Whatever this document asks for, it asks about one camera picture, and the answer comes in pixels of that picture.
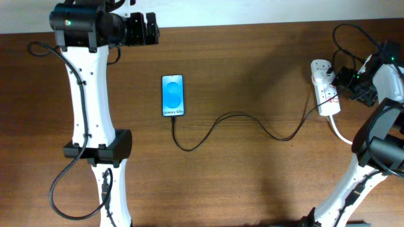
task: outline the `white power strip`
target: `white power strip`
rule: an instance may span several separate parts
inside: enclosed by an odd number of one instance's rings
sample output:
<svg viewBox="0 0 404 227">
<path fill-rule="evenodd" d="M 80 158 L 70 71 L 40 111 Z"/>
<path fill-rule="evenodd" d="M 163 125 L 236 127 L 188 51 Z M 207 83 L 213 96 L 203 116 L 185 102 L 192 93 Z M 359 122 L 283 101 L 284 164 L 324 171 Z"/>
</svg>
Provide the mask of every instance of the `white power strip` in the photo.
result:
<svg viewBox="0 0 404 227">
<path fill-rule="evenodd" d="M 338 96 L 334 97 L 336 88 L 330 84 L 335 78 L 335 73 L 330 72 L 327 74 L 330 67 L 331 63 L 326 60 L 314 60 L 311 63 L 311 79 L 316 91 L 317 105 L 329 100 L 318 107 L 321 116 L 330 116 L 341 111 Z"/>
</svg>

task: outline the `white cord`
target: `white cord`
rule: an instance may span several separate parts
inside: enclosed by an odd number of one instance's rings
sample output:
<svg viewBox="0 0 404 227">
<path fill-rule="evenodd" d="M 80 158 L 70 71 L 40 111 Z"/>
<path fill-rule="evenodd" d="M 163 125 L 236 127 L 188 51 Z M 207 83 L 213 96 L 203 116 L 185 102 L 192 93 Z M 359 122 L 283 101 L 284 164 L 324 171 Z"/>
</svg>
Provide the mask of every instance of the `white cord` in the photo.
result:
<svg viewBox="0 0 404 227">
<path fill-rule="evenodd" d="M 345 139 L 343 136 L 341 136 L 340 132 L 338 132 L 338 129 L 337 129 L 336 126 L 335 126 L 335 122 L 334 122 L 333 116 L 330 115 L 330 116 L 328 116 L 328 117 L 330 118 L 330 122 L 331 122 L 331 125 L 333 126 L 333 129 L 334 129 L 335 134 L 336 134 L 340 139 L 342 139 L 342 141 L 346 142 L 347 144 L 352 145 L 352 142 L 351 142 L 351 141 L 349 141 L 348 139 Z"/>
</svg>

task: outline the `brown wooden surface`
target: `brown wooden surface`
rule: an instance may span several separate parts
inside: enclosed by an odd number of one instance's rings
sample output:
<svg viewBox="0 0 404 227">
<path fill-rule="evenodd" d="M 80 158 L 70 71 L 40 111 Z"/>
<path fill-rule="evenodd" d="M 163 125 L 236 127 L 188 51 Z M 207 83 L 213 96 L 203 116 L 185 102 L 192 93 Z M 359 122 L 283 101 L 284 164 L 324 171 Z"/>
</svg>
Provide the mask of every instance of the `brown wooden surface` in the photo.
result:
<svg viewBox="0 0 404 227">
<path fill-rule="evenodd" d="M 378 40 L 404 40 L 404 20 L 356 21 Z M 306 100 L 314 106 L 310 63 L 328 59 L 338 22 L 162 29 L 160 44 L 122 48 L 108 68 L 116 129 L 131 129 L 126 193 L 135 226 L 242 226 L 296 220 L 333 191 L 352 155 L 317 112 L 281 143 L 247 119 L 220 125 L 197 152 L 180 151 L 161 113 L 161 77 L 184 75 L 186 116 L 177 119 L 183 146 L 194 146 L 226 112 L 257 116 L 269 131 L 295 130 Z M 367 57 L 372 45 L 350 28 L 342 46 Z M 51 33 L 0 36 L 0 226 L 96 226 L 72 222 L 49 206 L 48 191 L 69 163 L 62 147 L 73 133 L 66 69 L 53 56 L 27 54 L 31 40 L 54 44 Z M 116 56 L 111 50 L 111 59 Z M 339 56 L 336 65 L 349 65 Z M 374 108 L 341 97 L 335 119 L 352 139 Z M 353 214 L 374 226 L 402 226 L 404 181 L 389 177 Z M 72 215 L 98 204 L 93 173 L 80 161 L 59 183 L 56 204 Z"/>
</svg>

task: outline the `white background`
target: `white background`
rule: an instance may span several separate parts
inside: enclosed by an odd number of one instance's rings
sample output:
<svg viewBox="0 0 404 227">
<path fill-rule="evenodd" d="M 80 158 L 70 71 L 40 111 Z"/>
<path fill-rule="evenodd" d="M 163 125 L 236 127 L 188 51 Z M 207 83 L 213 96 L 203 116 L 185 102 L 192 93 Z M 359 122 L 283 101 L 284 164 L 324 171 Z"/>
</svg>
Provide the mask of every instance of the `white background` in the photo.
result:
<svg viewBox="0 0 404 227">
<path fill-rule="evenodd" d="M 49 13 L 64 0 L 0 0 L 0 33 L 50 32 Z M 164 27 L 404 17 L 404 0 L 137 0 Z"/>
</svg>

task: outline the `blue smartphone screen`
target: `blue smartphone screen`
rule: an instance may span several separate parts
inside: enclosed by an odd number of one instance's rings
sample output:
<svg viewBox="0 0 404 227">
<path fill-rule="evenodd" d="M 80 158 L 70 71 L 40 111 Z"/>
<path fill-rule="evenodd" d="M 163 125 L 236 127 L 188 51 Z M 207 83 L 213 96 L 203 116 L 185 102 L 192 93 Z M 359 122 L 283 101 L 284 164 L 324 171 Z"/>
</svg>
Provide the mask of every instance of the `blue smartphone screen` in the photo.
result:
<svg viewBox="0 0 404 227">
<path fill-rule="evenodd" d="M 163 116 L 172 117 L 185 114 L 184 85 L 182 75 L 163 76 Z"/>
</svg>

